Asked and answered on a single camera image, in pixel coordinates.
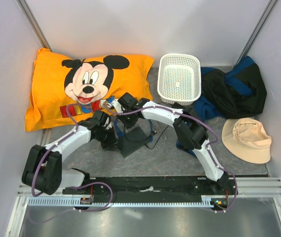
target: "mesh basket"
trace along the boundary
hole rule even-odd
[[[158,94],[163,102],[189,105],[201,96],[201,65],[187,54],[170,53],[160,59]]]

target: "orange pillow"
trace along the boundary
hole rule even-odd
[[[105,103],[125,92],[137,99],[152,100],[147,74],[154,59],[145,55],[109,55],[72,60],[41,48],[34,62],[30,106],[26,111],[25,130],[35,131],[73,124],[103,110]]]

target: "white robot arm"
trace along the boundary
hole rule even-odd
[[[223,179],[228,179],[228,174],[221,169],[211,147],[206,147],[209,143],[206,129],[195,121],[181,116],[182,114],[194,116],[195,114],[190,109],[172,109],[170,112],[169,107],[158,105],[147,99],[137,101],[128,93],[119,100],[114,100],[110,107],[115,108],[118,113],[129,113],[129,115],[118,115],[118,118],[127,127],[133,127],[139,118],[156,120],[173,127],[179,141],[187,149],[192,150],[199,159],[207,179],[219,183],[219,185],[224,182]],[[37,177],[36,189],[47,194],[53,194],[58,188],[80,186],[84,180],[85,172],[80,170],[62,171],[61,165],[66,157],[92,139],[100,141],[102,148],[105,150],[117,143],[110,117],[102,111],[96,111],[93,118],[81,121],[78,127],[75,127],[57,141],[44,147],[33,146],[24,169],[22,182],[31,185],[38,160],[45,151],[55,145],[47,156],[46,165],[42,167],[42,172]]]

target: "blue and black cloth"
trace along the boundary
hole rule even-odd
[[[250,57],[228,73],[202,67],[201,84],[202,95],[193,106],[202,121],[216,116],[247,118],[263,111],[267,91],[259,67]]]

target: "metal floor panel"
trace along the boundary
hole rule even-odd
[[[69,207],[28,207],[43,221]],[[238,199],[224,214],[201,208],[111,207],[95,213],[70,211],[34,225],[25,217],[20,237],[281,237],[272,198]]]

